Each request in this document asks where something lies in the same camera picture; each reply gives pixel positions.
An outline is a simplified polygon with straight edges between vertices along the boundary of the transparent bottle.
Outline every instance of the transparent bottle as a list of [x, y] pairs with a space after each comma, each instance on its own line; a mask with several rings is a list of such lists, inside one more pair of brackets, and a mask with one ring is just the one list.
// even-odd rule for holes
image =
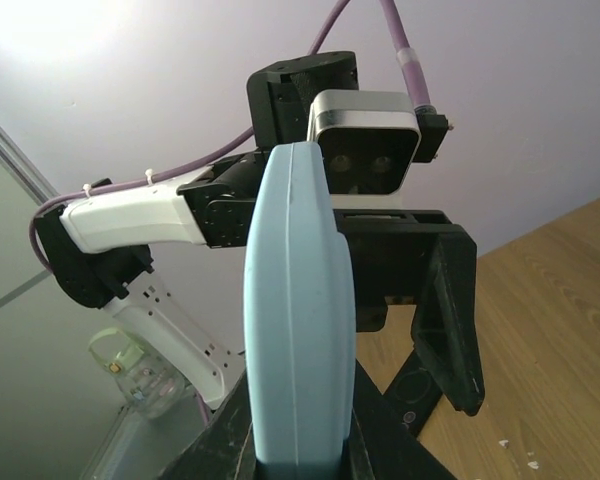
[[136, 334], [107, 328], [93, 336], [88, 348], [129, 403], [147, 418], [165, 413], [184, 393], [180, 371]]

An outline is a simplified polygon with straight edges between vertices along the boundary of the wooden floor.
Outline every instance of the wooden floor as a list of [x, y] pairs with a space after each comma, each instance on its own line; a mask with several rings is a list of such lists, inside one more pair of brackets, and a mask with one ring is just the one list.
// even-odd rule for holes
[[[460, 479], [600, 480], [600, 200], [480, 258], [476, 288], [486, 401], [469, 418], [443, 399], [420, 440]], [[381, 390], [412, 313], [358, 334]]]

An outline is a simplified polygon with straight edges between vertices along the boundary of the wood grain surface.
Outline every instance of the wood grain surface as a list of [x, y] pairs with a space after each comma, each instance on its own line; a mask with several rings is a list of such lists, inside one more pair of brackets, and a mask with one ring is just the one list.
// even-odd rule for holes
[[[382, 391], [411, 351], [412, 314], [392, 307], [382, 331], [358, 334]], [[478, 260], [476, 328], [482, 410], [443, 399], [422, 443], [460, 479], [600, 480], [600, 199]]]

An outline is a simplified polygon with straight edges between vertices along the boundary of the white wall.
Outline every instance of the white wall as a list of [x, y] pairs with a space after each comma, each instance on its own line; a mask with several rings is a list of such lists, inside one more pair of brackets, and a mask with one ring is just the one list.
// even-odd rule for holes
[[[248, 75], [303, 53], [332, 3], [112, 0], [88, 52], [0, 43], [0, 124], [61, 191], [178, 165], [244, 129]], [[414, 166], [409, 207], [444, 209], [485, 252], [600, 196], [600, 0], [398, 4], [457, 126]], [[375, 1], [352, 1], [325, 49], [357, 52], [363, 88], [403, 88]], [[240, 252], [154, 251], [186, 307], [239, 348]]]
[[53, 278], [32, 281], [42, 270], [25, 235], [34, 210], [0, 165], [0, 479], [78, 478], [124, 403], [86, 351], [112, 322]]

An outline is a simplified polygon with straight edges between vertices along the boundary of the light blue object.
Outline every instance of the light blue object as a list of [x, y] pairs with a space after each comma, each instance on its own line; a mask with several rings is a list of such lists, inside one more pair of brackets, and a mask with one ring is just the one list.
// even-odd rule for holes
[[316, 143], [269, 157], [247, 241], [244, 315], [259, 474], [336, 478], [353, 403], [355, 301]]

